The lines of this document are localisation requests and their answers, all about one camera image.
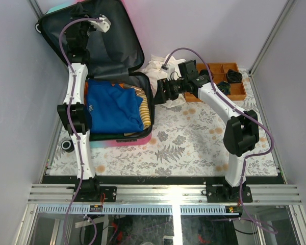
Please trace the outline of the yellow striped shirt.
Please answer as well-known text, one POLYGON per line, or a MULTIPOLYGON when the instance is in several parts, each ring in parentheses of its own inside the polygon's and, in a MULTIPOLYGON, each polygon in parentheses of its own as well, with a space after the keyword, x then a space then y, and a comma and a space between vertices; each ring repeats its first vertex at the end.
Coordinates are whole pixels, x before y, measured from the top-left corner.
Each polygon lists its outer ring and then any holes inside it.
POLYGON ((123 108, 122 132, 130 136, 151 126, 150 110, 145 94, 130 95, 123 108))

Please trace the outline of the foundation bottle grey cap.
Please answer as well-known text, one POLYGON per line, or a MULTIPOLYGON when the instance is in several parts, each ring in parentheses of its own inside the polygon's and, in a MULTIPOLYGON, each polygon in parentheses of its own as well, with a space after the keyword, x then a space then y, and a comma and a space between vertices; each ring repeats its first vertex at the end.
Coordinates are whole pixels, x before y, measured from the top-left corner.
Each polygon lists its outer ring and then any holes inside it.
POLYGON ((135 92, 141 92, 142 88, 139 88, 137 86, 129 85, 129 84, 124 84, 123 85, 124 89, 134 89, 135 92))

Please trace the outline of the pink and teal suitcase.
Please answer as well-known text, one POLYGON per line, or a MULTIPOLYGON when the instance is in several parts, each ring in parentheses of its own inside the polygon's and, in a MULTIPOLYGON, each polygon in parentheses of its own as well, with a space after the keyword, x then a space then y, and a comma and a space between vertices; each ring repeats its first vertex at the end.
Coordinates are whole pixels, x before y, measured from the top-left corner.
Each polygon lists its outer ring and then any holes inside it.
MULTIPOLYGON (((91 25, 87 50, 90 61, 87 64, 88 80, 111 81, 142 88, 136 95, 145 94, 150 110, 151 126, 146 130, 122 139, 90 141, 90 153, 93 148, 105 148, 147 143, 151 138, 154 124, 155 105, 149 78, 139 72, 144 62, 144 53, 137 38, 131 20, 121 1, 82 1, 84 9, 89 11, 89 19, 94 20, 104 15, 111 22, 106 32, 97 31, 91 25)), ((71 22, 70 11, 76 4, 56 7, 42 16, 37 29, 55 53, 65 62, 59 47, 59 35, 63 28, 71 22)))

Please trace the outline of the blue shirt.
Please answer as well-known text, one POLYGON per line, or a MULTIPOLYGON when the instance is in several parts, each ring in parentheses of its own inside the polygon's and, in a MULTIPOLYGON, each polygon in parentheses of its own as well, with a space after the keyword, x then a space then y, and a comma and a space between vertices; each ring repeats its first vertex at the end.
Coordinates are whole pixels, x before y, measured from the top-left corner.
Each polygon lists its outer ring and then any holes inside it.
POLYGON ((117 98, 107 105, 94 104, 87 106, 92 117, 92 133, 121 134, 123 122, 123 108, 130 95, 136 95, 134 89, 123 89, 117 98))

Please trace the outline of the orange shirt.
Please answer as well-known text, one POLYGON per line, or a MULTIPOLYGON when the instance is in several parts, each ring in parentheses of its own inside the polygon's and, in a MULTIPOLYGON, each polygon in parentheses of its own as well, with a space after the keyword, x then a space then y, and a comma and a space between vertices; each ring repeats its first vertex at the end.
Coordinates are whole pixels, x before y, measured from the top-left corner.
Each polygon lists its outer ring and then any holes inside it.
POLYGON ((123 90, 123 83, 112 83, 111 81, 88 80, 85 83, 85 102, 87 106, 99 104, 107 105, 113 103, 123 90))

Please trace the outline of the dark green shirt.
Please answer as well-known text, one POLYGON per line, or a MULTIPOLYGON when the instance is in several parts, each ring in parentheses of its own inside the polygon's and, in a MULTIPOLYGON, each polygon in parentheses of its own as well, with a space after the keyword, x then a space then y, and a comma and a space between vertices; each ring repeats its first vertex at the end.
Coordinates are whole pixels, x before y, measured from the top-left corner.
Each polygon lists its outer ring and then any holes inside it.
POLYGON ((124 138, 124 134, 103 134, 103 133, 90 133, 90 141, 105 141, 117 140, 124 138))

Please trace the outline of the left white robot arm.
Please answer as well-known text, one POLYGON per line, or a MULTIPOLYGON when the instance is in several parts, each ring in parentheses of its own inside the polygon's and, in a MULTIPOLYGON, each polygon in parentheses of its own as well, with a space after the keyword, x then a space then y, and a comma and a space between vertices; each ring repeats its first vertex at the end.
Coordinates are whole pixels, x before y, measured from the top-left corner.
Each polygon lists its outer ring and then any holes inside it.
POLYGON ((88 11, 80 3, 71 11, 71 22, 59 35, 59 47, 68 65, 68 87, 63 104, 57 106, 60 120, 68 131, 77 161, 75 191, 90 201, 101 197, 101 188, 95 185, 96 173, 90 157, 90 129, 92 118, 84 102, 85 83, 90 61, 87 43, 91 23, 88 11))

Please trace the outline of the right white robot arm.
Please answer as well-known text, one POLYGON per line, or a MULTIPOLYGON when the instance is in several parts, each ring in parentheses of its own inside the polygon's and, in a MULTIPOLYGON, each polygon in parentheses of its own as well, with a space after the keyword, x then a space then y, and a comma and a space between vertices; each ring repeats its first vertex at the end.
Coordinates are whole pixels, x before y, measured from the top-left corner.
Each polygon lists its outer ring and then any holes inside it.
POLYGON ((198 72, 194 60, 185 61, 178 65, 180 77, 175 78, 174 65, 163 64, 161 71, 167 74, 166 78, 157 81, 157 92, 154 103, 164 104, 173 101, 179 94, 188 92, 208 104, 225 123, 223 143, 229 152, 229 169, 225 174, 228 183, 222 189, 222 195, 227 201, 234 201, 241 194, 239 188, 245 182, 246 169, 244 157, 252 151, 259 141, 259 129, 256 122, 257 114, 237 108, 210 78, 209 74, 198 72))

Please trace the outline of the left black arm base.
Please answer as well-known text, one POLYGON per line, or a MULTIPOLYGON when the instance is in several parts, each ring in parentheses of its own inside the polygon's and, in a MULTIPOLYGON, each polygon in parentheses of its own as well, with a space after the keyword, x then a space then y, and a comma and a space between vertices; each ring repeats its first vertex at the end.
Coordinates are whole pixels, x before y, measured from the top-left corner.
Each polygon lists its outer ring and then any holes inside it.
POLYGON ((79 188, 80 181, 80 179, 77 179, 75 183, 74 201, 97 202, 103 204, 116 201, 116 186, 102 186, 96 178, 90 178, 88 180, 83 180, 79 188))

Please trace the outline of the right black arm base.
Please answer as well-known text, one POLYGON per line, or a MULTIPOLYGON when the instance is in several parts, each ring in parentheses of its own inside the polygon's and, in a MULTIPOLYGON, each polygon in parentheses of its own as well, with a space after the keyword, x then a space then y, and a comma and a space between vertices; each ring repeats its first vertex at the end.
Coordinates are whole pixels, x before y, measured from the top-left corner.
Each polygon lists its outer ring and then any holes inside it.
POLYGON ((201 195, 207 198, 208 203, 252 203, 252 194, 250 188, 244 182, 242 189, 240 186, 231 187, 226 180, 221 184, 205 184, 205 189, 201 191, 201 195))

